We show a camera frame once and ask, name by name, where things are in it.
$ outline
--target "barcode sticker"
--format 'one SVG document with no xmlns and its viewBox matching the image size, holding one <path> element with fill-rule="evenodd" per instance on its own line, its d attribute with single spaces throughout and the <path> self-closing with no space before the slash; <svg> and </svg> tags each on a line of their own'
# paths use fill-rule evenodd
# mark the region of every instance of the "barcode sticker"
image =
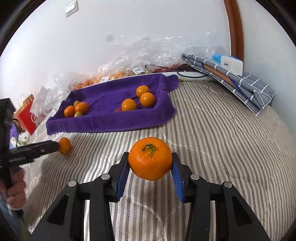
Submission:
<svg viewBox="0 0 296 241">
<path fill-rule="evenodd" d="M 103 78 L 101 78 L 100 83 L 107 82 L 108 80 L 109 80 L 109 75 L 108 75 L 108 76 L 105 76 L 105 77 L 103 77 Z"/>
<path fill-rule="evenodd" d="M 134 68 L 133 69 L 133 72 L 135 73 L 135 74 L 140 74 L 140 73 L 143 73 L 143 72 L 145 72 L 145 71 L 147 71 L 147 69 L 146 68 Z"/>
</svg>

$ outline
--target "human hand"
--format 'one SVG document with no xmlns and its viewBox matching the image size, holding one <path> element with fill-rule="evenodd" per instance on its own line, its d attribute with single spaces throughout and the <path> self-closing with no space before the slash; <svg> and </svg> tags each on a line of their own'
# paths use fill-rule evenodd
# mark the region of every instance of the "human hand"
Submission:
<svg viewBox="0 0 296 241">
<path fill-rule="evenodd" d="M 7 194 L 6 202 L 13 208 L 21 208 L 26 203 L 25 187 L 26 183 L 23 180 L 25 171 L 23 168 L 12 176 L 14 185 L 8 190 L 0 181 L 0 192 Z"/>
</svg>

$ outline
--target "gray checkered cloth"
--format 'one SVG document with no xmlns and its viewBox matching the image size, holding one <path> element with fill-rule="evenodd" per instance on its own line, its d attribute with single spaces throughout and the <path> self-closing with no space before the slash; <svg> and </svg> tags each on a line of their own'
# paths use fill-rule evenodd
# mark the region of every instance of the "gray checkered cloth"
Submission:
<svg viewBox="0 0 296 241">
<path fill-rule="evenodd" d="M 243 75 L 239 77 L 217 64 L 190 54 L 182 54 L 182 59 L 192 68 L 213 76 L 239 98 L 255 115 L 258 115 L 260 111 L 271 102 L 275 94 L 273 89 L 271 89 L 265 82 L 251 74 L 244 72 Z M 222 80 L 217 75 L 206 70 L 204 65 L 207 65 L 230 78 L 236 88 Z"/>
</svg>

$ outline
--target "light switch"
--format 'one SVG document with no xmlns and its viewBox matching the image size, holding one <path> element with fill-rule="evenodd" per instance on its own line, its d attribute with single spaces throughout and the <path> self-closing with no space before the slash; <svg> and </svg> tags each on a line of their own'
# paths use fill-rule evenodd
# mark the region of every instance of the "light switch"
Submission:
<svg viewBox="0 0 296 241">
<path fill-rule="evenodd" d="M 66 17 L 69 17 L 71 14 L 75 13 L 76 11 L 78 11 L 78 2 L 72 2 L 71 4 L 69 4 L 68 6 L 65 7 L 65 14 Z"/>
</svg>

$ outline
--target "clear plastic wrap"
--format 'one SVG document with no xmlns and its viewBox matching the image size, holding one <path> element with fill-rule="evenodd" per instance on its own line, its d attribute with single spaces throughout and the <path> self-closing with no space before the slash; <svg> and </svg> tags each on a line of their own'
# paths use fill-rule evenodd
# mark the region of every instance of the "clear plastic wrap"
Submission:
<svg viewBox="0 0 296 241">
<path fill-rule="evenodd" d="M 218 35 L 207 33 L 201 39 L 192 37 L 141 38 L 127 42 L 124 36 L 115 39 L 110 46 L 111 53 L 116 56 L 105 58 L 106 64 L 101 65 L 94 76 L 94 83 L 113 80 L 138 74 L 155 72 L 155 68 L 146 69 L 146 65 L 176 68 L 183 64 L 182 53 L 195 54 L 211 59 L 214 53 L 226 53 L 222 46 L 217 45 Z"/>
</svg>

